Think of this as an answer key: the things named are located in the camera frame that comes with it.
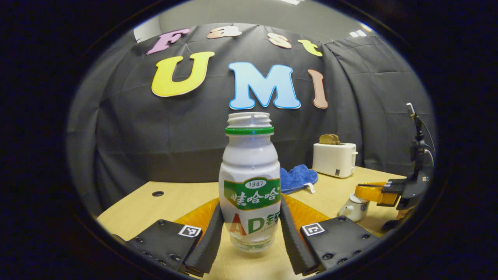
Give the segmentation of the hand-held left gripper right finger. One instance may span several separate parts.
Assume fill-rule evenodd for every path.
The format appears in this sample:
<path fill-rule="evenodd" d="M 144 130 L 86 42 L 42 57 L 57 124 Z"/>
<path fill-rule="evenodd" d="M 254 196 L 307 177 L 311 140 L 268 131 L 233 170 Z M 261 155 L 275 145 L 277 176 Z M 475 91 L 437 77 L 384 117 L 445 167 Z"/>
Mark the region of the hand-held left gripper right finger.
<path fill-rule="evenodd" d="M 279 214 L 285 248 L 295 274 L 334 271 L 380 242 L 345 216 L 329 218 L 283 194 Z"/>

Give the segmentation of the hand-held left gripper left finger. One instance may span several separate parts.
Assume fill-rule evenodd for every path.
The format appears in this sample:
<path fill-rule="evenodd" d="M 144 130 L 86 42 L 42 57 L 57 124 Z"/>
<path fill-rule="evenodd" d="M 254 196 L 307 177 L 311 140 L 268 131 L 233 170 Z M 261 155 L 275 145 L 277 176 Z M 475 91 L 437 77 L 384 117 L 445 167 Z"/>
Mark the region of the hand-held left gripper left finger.
<path fill-rule="evenodd" d="M 217 257 L 224 225 L 219 198 L 175 221 L 159 219 L 124 245 L 157 266 L 203 277 Z"/>

